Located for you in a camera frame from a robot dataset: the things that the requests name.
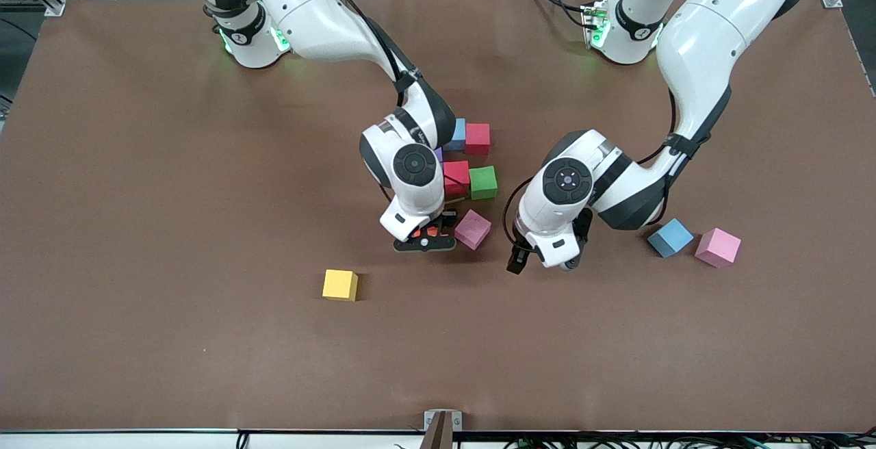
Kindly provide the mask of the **yellow foam cube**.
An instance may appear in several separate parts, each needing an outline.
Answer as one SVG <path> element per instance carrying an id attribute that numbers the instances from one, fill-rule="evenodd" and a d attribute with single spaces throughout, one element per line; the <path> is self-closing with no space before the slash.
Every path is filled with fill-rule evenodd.
<path id="1" fill-rule="evenodd" d="M 359 290 L 359 275 L 342 269 L 326 269 L 322 297 L 328 300 L 356 302 Z"/>

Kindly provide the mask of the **grey metal table bracket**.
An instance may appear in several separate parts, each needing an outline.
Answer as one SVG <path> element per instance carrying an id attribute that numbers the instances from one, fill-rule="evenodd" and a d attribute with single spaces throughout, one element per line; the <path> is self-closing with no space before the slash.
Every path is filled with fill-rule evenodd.
<path id="1" fill-rule="evenodd" d="M 454 436 L 463 430 L 463 412 L 431 409 L 423 415 L 424 436 L 419 449 L 456 449 Z"/>

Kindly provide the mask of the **white table edge rail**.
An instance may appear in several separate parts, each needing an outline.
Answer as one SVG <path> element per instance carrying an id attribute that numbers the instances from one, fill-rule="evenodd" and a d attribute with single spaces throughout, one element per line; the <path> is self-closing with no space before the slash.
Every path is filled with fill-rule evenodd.
<path id="1" fill-rule="evenodd" d="M 119 429 L 0 431 L 0 449 L 876 449 L 863 431 L 424 431 Z"/>

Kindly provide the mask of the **red foam cube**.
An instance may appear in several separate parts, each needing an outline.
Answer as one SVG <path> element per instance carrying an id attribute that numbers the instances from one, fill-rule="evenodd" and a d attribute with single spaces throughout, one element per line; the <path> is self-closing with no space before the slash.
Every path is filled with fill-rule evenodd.
<path id="1" fill-rule="evenodd" d="M 469 162 L 446 161 L 442 163 L 444 189 L 447 199 L 469 196 L 470 180 Z"/>
<path id="2" fill-rule="evenodd" d="M 490 155 L 492 146 L 491 127 L 487 123 L 467 123 L 465 126 L 464 153 L 471 156 Z"/>

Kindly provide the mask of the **pink foam cube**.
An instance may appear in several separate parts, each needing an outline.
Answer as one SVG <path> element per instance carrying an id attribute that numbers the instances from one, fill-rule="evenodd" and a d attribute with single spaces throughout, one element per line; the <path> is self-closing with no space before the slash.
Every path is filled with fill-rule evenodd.
<path id="1" fill-rule="evenodd" d="M 481 246 L 486 237 L 490 234 L 491 228 L 492 224 L 487 218 L 482 217 L 478 212 L 470 209 L 466 212 L 463 218 L 457 222 L 454 236 L 458 243 L 462 243 L 464 246 L 475 251 L 479 249 L 479 246 Z"/>
<path id="2" fill-rule="evenodd" d="M 720 228 L 713 228 L 701 235 L 695 258 L 714 268 L 725 268 L 736 261 L 742 240 L 726 233 Z"/>

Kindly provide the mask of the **large table cover sheet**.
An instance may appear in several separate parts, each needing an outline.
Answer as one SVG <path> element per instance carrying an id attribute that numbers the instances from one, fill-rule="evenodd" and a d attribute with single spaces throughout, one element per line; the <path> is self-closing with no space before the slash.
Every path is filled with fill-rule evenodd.
<path id="1" fill-rule="evenodd" d="M 660 146 L 655 59 L 605 62 L 535 0 L 359 4 L 491 125 L 482 247 L 392 249 L 359 156 L 395 103 L 378 66 L 249 70 L 200 3 L 69 3 L 0 134 L 0 430 L 876 425 L 876 97 L 841 12 L 801 0 L 748 47 L 671 191 L 733 265 L 595 220 L 578 269 L 515 275 L 504 199 L 563 135 Z"/>

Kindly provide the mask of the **green foam cube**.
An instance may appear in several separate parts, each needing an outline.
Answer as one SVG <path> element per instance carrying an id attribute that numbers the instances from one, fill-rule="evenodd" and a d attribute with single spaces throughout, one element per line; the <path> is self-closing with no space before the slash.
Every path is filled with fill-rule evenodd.
<path id="1" fill-rule="evenodd" d="M 495 166 L 478 166 L 469 170 L 469 197 L 473 201 L 492 199 L 498 195 Z"/>

